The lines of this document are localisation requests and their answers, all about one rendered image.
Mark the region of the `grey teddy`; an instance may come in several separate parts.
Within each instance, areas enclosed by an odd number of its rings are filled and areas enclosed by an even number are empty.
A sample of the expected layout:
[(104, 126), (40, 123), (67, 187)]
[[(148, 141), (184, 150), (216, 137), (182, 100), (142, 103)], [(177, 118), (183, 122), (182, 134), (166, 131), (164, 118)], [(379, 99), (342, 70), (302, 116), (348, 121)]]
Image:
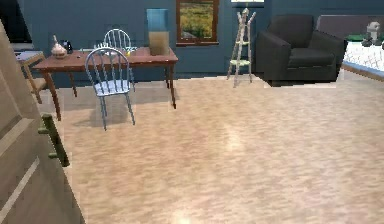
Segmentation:
[(371, 45), (380, 46), (382, 41), (380, 39), (380, 23), (377, 21), (370, 22), (367, 25), (367, 33), (363, 38), (361, 44), (364, 47), (370, 47)]

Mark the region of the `brown wooden table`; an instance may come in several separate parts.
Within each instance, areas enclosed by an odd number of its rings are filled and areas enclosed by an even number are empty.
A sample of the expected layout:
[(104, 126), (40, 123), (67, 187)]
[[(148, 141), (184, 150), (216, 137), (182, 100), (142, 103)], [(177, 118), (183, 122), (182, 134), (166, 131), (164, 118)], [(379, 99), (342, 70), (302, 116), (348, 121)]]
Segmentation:
[[(63, 59), (56, 59), (53, 55), (43, 59), (34, 66), (41, 73), (50, 90), (52, 100), (55, 106), (56, 116), (61, 120), (61, 108), (56, 92), (56, 87), (51, 77), (54, 73), (76, 73), (86, 71), (86, 59), (90, 52), (83, 53), (81, 50), (75, 50), (72, 54)], [(166, 71), (167, 88), (171, 92), (172, 106), (176, 107), (175, 90), (173, 85), (174, 67), (178, 62), (176, 54), (171, 48), (167, 55), (151, 55), (148, 47), (139, 47), (131, 52), (127, 57), (129, 66), (136, 67), (163, 67)]]

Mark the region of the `pale ladder shelf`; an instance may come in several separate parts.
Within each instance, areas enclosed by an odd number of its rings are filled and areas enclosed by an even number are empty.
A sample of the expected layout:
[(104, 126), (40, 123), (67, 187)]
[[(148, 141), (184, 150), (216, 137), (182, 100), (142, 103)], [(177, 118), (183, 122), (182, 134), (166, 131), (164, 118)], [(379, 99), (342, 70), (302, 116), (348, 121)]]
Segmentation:
[(234, 75), (233, 87), (239, 84), (239, 72), (242, 67), (248, 68), (249, 82), (252, 82), (252, 48), (251, 48), (251, 24), (256, 16), (253, 12), (249, 15), (249, 9), (244, 8), (242, 12), (237, 13), (238, 31), (234, 42), (227, 78)]

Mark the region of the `blue and tan box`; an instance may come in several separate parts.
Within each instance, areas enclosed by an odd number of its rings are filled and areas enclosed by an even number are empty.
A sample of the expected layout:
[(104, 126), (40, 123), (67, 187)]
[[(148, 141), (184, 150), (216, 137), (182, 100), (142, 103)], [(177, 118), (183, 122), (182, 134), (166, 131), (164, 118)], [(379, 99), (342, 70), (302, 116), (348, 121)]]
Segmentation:
[(147, 13), (148, 39), (151, 55), (169, 54), (168, 10), (149, 8)]

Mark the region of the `white spindle chair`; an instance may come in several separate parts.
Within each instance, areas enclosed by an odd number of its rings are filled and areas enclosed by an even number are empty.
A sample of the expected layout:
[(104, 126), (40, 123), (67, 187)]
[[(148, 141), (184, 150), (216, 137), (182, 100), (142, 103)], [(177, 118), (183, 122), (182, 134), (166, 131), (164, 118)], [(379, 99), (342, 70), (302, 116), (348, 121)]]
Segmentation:
[(130, 36), (121, 29), (111, 29), (104, 35), (103, 43), (108, 47), (129, 50), (131, 48)]
[(125, 97), (132, 124), (135, 124), (129, 93), (132, 89), (133, 75), (127, 57), (118, 49), (100, 47), (93, 49), (84, 62), (86, 74), (100, 101), (104, 130), (107, 130), (106, 98), (115, 95)]

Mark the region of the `framed landscape picture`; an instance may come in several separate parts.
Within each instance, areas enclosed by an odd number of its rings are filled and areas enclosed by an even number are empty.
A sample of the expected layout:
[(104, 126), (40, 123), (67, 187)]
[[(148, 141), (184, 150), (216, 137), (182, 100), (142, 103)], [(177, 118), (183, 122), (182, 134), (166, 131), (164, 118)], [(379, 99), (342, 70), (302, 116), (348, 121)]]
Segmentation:
[(176, 0), (176, 45), (217, 45), (218, 11), (219, 0)]

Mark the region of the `white round teapot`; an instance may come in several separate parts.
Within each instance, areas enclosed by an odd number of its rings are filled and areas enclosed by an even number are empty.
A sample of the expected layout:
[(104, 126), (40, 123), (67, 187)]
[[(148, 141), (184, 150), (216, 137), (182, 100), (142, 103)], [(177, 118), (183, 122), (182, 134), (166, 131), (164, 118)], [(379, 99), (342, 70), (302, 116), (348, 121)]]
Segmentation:
[(56, 59), (64, 59), (67, 56), (67, 50), (58, 42), (57, 37), (53, 36), (54, 45), (51, 49), (52, 55)]

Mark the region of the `light wooden chair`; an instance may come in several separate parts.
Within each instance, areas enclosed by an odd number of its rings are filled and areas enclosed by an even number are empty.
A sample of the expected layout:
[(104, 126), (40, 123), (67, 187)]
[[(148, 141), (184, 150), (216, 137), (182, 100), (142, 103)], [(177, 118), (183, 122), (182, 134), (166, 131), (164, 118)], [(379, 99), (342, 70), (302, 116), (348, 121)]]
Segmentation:
[(44, 78), (34, 77), (32, 75), (32, 66), (42, 61), (45, 56), (42, 51), (17, 51), (15, 52), (16, 60), (19, 63), (30, 92), (35, 95), (39, 104), (42, 103), (40, 91), (46, 87)]

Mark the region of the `beige room door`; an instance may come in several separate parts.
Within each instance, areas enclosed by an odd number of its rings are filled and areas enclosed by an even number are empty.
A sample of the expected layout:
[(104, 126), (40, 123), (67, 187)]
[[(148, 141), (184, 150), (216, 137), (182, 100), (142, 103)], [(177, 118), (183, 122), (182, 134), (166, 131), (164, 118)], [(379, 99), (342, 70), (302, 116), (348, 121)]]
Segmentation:
[(0, 21), (0, 224), (86, 224)]

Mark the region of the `bed with white cover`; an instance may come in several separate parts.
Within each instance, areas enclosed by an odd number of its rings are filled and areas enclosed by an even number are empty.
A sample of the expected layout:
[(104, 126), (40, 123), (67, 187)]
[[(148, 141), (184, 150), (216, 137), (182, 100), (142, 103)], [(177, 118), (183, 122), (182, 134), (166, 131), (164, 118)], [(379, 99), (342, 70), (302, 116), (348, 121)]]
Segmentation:
[[(384, 39), (384, 15), (321, 15), (316, 28), (322, 32), (346, 39), (350, 34), (366, 35), (370, 22), (380, 23)], [(349, 42), (342, 68), (356, 74), (384, 82), (384, 49), (364, 47), (361, 42)]]

